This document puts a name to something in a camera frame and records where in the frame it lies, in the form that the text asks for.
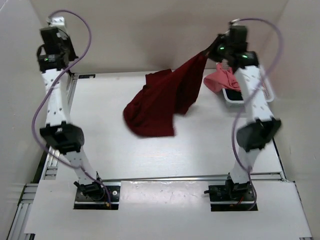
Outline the dark red t-shirt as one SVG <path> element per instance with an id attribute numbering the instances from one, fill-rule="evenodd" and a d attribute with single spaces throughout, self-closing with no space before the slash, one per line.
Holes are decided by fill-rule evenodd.
<path id="1" fill-rule="evenodd" d="M 145 85 L 123 110 L 126 126 L 139 137 L 174 136 L 174 115 L 185 115 L 196 102 L 207 59 L 200 52 L 175 70 L 145 75 Z"/>

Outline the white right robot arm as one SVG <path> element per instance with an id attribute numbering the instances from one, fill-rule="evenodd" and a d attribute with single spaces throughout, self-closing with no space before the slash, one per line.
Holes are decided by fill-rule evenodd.
<path id="1" fill-rule="evenodd" d="M 218 196 L 238 200 L 253 191 L 251 171 L 260 152 L 272 140 L 282 123 L 271 112 L 263 90 L 258 56 L 248 51 L 248 29 L 244 25 L 230 24 L 226 33 L 219 34 L 210 46 L 208 58 L 218 62 L 226 60 L 240 87 L 246 124 L 236 129 L 232 125 L 232 150 L 236 159 L 225 186 Z"/>

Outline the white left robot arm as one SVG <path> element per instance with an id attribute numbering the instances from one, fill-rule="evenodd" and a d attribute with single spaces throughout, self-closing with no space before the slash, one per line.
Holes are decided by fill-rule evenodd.
<path id="1" fill-rule="evenodd" d="M 70 37 L 58 27 L 40 29 L 43 40 L 36 53 L 39 69 L 49 94 L 45 126 L 39 130 L 41 137 L 60 159 L 74 169 L 77 189 L 93 201 L 105 194 L 100 177 L 91 167 L 84 152 L 85 137 L 82 129 L 72 124 L 68 102 L 67 82 L 69 62 L 77 59 Z"/>

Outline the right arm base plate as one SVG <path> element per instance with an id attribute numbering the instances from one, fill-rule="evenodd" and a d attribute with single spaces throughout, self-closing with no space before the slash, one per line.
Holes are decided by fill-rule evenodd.
<path id="1" fill-rule="evenodd" d="M 225 185 L 209 185 L 203 194 L 209 197 L 212 212 L 258 211 L 257 203 L 253 205 L 255 196 L 251 186 L 240 193 L 229 193 Z"/>

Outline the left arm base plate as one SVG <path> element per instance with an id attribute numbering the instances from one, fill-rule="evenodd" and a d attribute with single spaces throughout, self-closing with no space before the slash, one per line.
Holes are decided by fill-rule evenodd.
<path id="1" fill-rule="evenodd" d="M 108 189 L 110 200 L 104 190 L 97 196 L 90 197 L 79 189 L 76 190 L 73 209 L 74 210 L 118 210 L 121 196 L 120 181 L 104 181 Z"/>

